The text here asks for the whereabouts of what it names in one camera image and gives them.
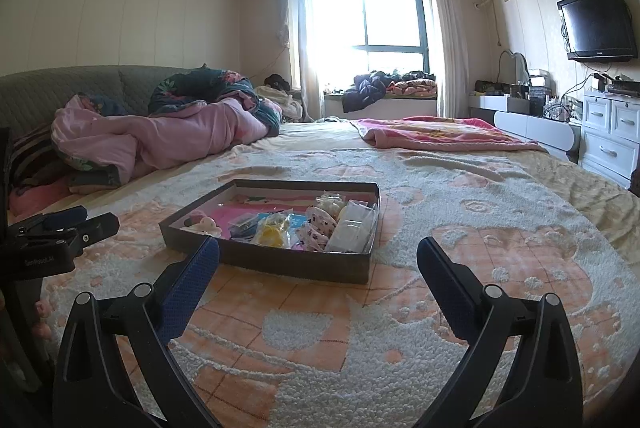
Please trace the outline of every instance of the pink blanket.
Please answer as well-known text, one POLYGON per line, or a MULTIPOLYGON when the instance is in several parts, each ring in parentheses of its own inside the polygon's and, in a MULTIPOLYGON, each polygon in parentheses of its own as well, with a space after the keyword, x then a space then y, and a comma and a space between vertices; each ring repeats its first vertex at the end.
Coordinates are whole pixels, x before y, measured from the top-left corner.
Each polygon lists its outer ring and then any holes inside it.
POLYGON ((482 119, 446 119, 420 116, 379 121, 352 121, 360 137, 376 148, 409 150, 481 151, 544 150, 533 141, 522 142, 482 119))
POLYGON ((235 98, 197 101, 173 114, 103 117, 74 96, 56 112, 51 138, 81 169, 115 166, 120 184, 264 137, 267 127, 235 98))

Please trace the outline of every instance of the curtain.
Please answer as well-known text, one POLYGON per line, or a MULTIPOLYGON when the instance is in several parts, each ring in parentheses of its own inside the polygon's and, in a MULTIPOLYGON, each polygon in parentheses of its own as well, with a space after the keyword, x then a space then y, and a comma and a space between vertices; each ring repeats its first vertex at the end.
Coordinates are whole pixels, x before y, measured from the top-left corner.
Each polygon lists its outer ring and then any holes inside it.
POLYGON ((287 0, 291 84, 300 88, 305 121, 324 117, 324 92, 314 68, 313 0, 287 0))
POLYGON ((430 43, 430 62, 438 80, 438 115, 466 118, 469 61, 460 0, 431 0, 431 5, 435 47, 430 43))
POLYGON ((278 0, 278 41, 289 47, 289 0, 278 0))

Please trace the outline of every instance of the cardboard box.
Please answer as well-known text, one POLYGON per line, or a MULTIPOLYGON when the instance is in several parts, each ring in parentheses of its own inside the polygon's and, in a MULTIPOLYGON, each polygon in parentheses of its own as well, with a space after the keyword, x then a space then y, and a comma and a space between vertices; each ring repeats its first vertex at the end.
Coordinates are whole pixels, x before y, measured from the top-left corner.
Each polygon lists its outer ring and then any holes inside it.
POLYGON ((290 208, 304 214, 304 210, 315 203, 316 197, 327 192, 340 193, 347 200, 366 201, 370 206, 375 204, 380 207, 380 190, 376 183, 238 179, 220 186, 167 217, 160 222, 160 230, 167 247, 184 253, 196 251, 203 242, 203 236, 182 230, 181 227, 191 212, 202 210, 214 219, 219 217, 216 222, 223 230, 223 238, 218 239, 222 264, 310 280, 367 283, 377 223, 367 242, 366 252, 343 253, 268 248, 229 240, 225 220, 220 218, 249 210, 260 213, 290 208))

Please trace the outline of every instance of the television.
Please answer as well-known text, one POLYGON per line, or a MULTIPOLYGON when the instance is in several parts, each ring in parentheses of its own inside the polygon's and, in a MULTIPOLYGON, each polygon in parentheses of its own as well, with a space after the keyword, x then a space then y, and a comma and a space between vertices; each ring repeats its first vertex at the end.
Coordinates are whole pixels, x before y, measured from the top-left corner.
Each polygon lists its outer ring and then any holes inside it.
POLYGON ((561 0, 567 57, 577 62, 628 62, 638 58, 625 0, 561 0))

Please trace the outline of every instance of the drawer handle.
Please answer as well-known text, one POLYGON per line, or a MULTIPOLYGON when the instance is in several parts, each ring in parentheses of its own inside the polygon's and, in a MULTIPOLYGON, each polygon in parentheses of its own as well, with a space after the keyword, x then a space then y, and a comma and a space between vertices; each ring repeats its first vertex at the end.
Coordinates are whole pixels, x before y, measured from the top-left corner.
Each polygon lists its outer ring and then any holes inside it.
POLYGON ((618 152, 616 152, 614 150, 607 150, 603 146, 600 147, 600 151, 604 152, 605 154, 610 155, 612 157, 617 157, 618 156, 618 152))

